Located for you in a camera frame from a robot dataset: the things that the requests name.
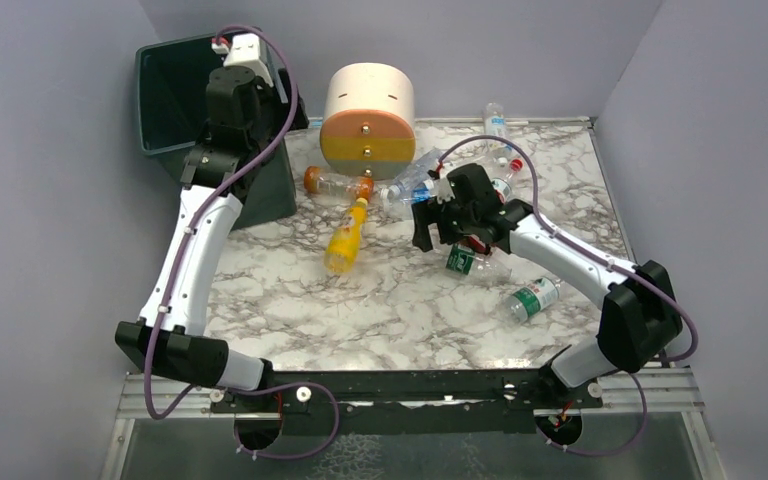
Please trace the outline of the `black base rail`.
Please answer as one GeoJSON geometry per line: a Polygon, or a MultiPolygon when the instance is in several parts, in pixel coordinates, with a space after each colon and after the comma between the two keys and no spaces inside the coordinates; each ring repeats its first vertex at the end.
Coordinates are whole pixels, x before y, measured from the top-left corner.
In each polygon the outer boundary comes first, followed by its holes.
{"type": "Polygon", "coordinates": [[[245,433],[287,436],[524,433],[537,416],[577,414],[603,402],[590,381],[567,393],[544,386],[536,368],[414,371],[276,371],[278,392],[215,396],[213,414],[245,433]]]}

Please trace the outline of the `red label bottle red cap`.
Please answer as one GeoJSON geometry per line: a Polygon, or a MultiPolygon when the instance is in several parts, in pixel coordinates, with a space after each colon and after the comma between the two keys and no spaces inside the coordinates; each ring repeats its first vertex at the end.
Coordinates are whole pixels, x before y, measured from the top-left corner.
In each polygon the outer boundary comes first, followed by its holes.
{"type": "Polygon", "coordinates": [[[519,157],[514,157],[513,159],[496,157],[493,160],[489,177],[502,203],[506,203],[511,198],[513,183],[523,166],[523,161],[519,157]]]}

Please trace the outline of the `yellow honey pomelo bottle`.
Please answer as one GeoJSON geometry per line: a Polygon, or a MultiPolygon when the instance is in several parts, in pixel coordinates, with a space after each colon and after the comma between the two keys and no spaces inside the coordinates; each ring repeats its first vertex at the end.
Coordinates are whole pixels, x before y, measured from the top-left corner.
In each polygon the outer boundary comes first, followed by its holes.
{"type": "Polygon", "coordinates": [[[345,211],[325,250],[324,266],[332,274],[345,274],[354,266],[367,220],[368,200],[357,198],[345,211]]]}

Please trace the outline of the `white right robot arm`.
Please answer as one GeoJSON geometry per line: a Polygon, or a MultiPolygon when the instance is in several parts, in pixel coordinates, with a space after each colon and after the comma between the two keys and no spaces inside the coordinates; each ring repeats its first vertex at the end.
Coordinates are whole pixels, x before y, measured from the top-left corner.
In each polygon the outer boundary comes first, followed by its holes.
{"type": "Polygon", "coordinates": [[[412,206],[415,247],[431,250],[432,226],[442,244],[475,237],[543,267],[599,308],[597,334],[540,368],[545,389],[562,394],[614,371],[636,373],[682,332],[671,281],[659,263],[617,258],[567,235],[536,203],[502,201],[480,165],[458,167],[440,183],[440,194],[412,206]]]}

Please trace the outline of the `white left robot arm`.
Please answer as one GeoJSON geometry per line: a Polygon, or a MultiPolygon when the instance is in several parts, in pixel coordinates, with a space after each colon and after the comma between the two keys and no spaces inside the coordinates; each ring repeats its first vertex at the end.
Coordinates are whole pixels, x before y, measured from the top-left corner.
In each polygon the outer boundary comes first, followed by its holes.
{"type": "Polygon", "coordinates": [[[158,280],[137,320],[118,324],[115,343],[148,375],[254,391],[269,363],[206,337],[207,303],[226,239],[244,206],[264,195],[257,177],[273,164],[300,98],[285,68],[269,85],[252,69],[233,66],[210,73],[206,105],[207,120],[185,157],[177,223],[158,280]]]}

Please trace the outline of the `dark green plastic bin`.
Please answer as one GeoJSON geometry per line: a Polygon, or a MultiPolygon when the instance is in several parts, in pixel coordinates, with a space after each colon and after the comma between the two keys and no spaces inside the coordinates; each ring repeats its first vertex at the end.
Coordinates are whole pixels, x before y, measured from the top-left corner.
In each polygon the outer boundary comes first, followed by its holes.
{"type": "Polygon", "coordinates": [[[184,187],[215,188],[276,140],[261,112],[262,83],[224,67],[201,35],[136,53],[136,112],[143,154],[184,187]]]}

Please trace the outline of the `clear bottle blue cap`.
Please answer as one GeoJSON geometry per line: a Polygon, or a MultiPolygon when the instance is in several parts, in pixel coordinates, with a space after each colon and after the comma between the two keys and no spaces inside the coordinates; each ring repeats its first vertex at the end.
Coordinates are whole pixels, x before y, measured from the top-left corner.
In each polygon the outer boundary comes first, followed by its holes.
{"type": "Polygon", "coordinates": [[[443,153],[443,150],[433,148],[410,163],[401,173],[393,178],[388,186],[380,189],[379,198],[381,202],[383,204],[392,204],[409,198],[418,185],[430,179],[428,172],[434,170],[439,165],[439,160],[443,153]]]}

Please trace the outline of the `green label water bottle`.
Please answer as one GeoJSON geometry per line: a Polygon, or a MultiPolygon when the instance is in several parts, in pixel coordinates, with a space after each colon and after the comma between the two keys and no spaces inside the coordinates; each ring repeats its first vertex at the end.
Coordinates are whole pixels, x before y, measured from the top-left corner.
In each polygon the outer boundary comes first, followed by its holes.
{"type": "Polygon", "coordinates": [[[525,322],[556,303],[563,282],[549,277],[539,277],[505,298],[503,311],[517,321],[525,322]]]}

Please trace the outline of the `orange label juice bottle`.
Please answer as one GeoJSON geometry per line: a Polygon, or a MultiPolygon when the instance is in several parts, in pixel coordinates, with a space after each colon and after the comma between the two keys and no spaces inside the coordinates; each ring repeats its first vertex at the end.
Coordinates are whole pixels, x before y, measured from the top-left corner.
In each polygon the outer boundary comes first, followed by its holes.
{"type": "Polygon", "coordinates": [[[318,166],[305,170],[303,186],[312,195],[350,202],[368,202],[374,192],[374,181],[369,177],[346,176],[318,166]]]}

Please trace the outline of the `round drawer cabinet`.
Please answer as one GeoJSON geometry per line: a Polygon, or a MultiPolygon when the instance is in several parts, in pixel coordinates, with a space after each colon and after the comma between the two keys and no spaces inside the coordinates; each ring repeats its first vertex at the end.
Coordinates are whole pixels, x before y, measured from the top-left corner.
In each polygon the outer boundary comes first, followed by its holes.
{"type": "Polygon", "coordinates": [[[400,69],[373,62],[331,78],[319,145],[326,163],[349,176],[391,180],[416,152],[414,88],[400,69]]]}

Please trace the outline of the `green label bottle dark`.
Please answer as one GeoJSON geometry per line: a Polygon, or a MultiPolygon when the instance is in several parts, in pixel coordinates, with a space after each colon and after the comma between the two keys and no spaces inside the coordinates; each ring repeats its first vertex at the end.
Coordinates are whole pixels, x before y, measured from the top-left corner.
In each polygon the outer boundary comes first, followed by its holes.
{"type": "Polygon", "coordinates": [[[458,278],[483,284],[507,283],[512,278],[509,267],[462,244],[454,244],[449,250],[445,270],[458,278]]]}

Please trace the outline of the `brown tea bottle red label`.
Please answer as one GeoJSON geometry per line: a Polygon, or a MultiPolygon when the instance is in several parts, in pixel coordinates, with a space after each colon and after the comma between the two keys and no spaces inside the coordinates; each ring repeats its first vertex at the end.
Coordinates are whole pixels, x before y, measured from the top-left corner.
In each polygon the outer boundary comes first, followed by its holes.
{"type": "Polygon", "coordinates": [[[486,245],[480,240],[476,240],[474,238],[466,238],[463,241],[463,244],[469,247],[470,249],[472,249],[476,254],[485,255],[485,256],[492,254],[492,247],[486,245]]]}

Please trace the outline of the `clear bottle blue white label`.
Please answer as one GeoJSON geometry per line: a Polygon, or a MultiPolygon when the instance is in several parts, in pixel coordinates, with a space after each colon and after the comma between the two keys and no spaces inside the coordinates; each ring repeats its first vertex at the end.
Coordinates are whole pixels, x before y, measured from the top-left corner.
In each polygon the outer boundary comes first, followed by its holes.
{"type": "MultiPolygon", "coordinates": [[[[509,138],[508,126],[504,115],[503,106],[499,103],[490,102],[483,109],[484,133],[486,135],[509,138]]],[[[497,140],[486,140],[486,150],[488,155],[499,165],[507,165],[512,158],[512,149],[504,142],[497,140]]]]}

